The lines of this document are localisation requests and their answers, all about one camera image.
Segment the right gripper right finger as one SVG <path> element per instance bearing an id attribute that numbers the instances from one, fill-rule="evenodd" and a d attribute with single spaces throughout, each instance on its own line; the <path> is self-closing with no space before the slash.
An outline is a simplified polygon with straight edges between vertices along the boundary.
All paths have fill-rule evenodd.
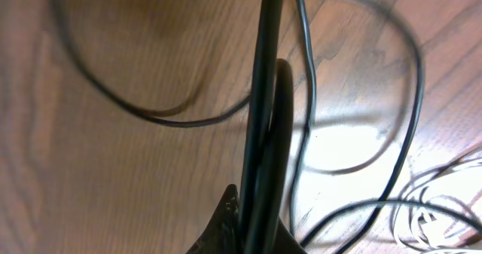
<path id="1" fill-rule="evenodd" d="M 280 218 L 278 218 L 273 254 L 306 254 L 306 251 L 291 236 Z"/>

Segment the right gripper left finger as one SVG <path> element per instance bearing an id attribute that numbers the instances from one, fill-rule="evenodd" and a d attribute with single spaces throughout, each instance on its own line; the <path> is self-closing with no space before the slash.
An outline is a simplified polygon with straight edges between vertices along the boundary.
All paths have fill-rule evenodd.
<path id="1" fill-rule="evenodd" d="M 187 254 L 237 254 L 238 191 L 234 184 L 224 190 L 208 225 Z"/>

